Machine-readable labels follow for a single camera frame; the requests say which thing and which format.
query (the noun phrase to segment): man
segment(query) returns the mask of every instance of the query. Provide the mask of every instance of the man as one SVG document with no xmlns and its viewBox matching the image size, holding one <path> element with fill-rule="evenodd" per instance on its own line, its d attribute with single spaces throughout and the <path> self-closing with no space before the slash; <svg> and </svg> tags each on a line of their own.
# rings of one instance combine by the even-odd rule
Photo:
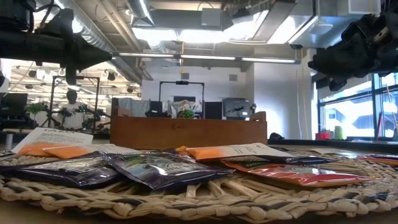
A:
<svg viewBox="0 0 398 224">
<path fill-rule="evenodd" d="M 84 113 L 77 112 L 76 109 L 79 109 L 79 106 L 82 106 L 81 103 L 76 102 L 77 100 L 77 92 L 75 90 L 69 90 L 67 92 L 68 103 L 63 105 L 58 114 L 58 120 L 62 124 L 62 126 L 66 129 L 78 130 L 83 128 L 83 122 L 85 118 Z"/>
</svg>

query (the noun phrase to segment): white t-shirt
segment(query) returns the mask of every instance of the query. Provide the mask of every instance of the white t-shirt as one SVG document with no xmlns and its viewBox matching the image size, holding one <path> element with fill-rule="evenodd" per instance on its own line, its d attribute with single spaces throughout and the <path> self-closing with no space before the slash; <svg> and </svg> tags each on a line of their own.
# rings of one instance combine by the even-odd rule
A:
<svg viewBox="0 0 398 224">
<path fill-rule="evenodd" d="M 75 111 L 75 109 L 78 109 L 79 106 L 82 106 L 82 104 L 80 102 L 76 102 L 74 104 L 67 103 L 61 107 L 61 110 L 66 108 L 67 111 L 72 114 L 72 116 L 65 117 L 65 121 L 63 122 L 64 128 L 79 129 L 83 127 L 81 124 L 84 122 L 85 114 Z M 63 115 L 58 114 L 58 117 L 60 119 L 60 123 L 62 123 Z"/>
</svg>

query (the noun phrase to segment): computer monitor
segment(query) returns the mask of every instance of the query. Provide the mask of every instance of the computer monitor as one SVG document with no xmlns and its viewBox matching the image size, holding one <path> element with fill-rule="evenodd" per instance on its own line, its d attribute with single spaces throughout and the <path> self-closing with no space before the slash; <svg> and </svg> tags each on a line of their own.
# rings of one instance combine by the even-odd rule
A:
<svg viewBox="0 0 398 224">
<path fill-rule="evenodd" d="M 243 98 L 223 99 L 223 114 L 227 118 L 250 117 L 250 102 Z"/>
<path fill-rule="evenodd" d="M 24 114 L 27 103 L 27 93 L 1 93 L 0 115 L 20 116 Z"/>
</svg>

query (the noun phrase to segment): wooden planter box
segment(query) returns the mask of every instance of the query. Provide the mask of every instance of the wooden planter box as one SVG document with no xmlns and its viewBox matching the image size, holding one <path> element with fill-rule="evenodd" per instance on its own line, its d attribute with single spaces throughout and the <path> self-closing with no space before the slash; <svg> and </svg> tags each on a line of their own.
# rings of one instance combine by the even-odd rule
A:
<svg viewBox="0 0 398 224">
<path fill-rule="evenodd" d="M 267 144 L 266 113 L 250 121 L 216 119 L 136 118 L 119 116 L 113 106 L 111 143 L 133 149 L 171 149 L 231 144 Z"/>
</svg>

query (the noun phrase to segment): table surface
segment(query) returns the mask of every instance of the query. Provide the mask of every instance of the table surface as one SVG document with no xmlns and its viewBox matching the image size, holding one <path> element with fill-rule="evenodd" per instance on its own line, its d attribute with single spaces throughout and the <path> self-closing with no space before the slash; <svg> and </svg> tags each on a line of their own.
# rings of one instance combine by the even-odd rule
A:
<svg viewBox="0 0 398 224">
<path fill-rule="evenodd" d="M 314 147 L 305 146 L 281 146 L 287 149 L 310 149 Z M 370 213 L 369 215 L 358 216 L 355 218 L 348 218 L 344 215 L 330 215 L 330 216 L 319 216 L 306 214 L 300 217 L 298 220 L 290 220 L 279 222 L 275 221 L 272 223 L 319 223 L 323 224 L 336 224 L 336 223 L 377 223 L 377 224 L 392 224 L 396 223 L 398 219 L 398 210 L 384 213 Z M 136 223 L 148 222 L 148 218 L 135 219 Z M 195 223 L 221 223 L 216 220 L 201 220 Z M 162 220 L 162 223 L 188 223 L 180 220 Z M 245 223 L 239 220 L 231 220 L 233 223 Z M 90 223 L 132 223 L 132 220 L 114 220 L 106 215 L 94 215 L 84 216 L 77 213 L 71 212 L 48 212 L 41 207 L 29 205 L 24 202 L 7 202 L 0 199 L 0 223 L 18 223 L 18 224 L 64 224 L 64 223 L 78 223 L 78 224 L 90 224 Z"/>
</svg>

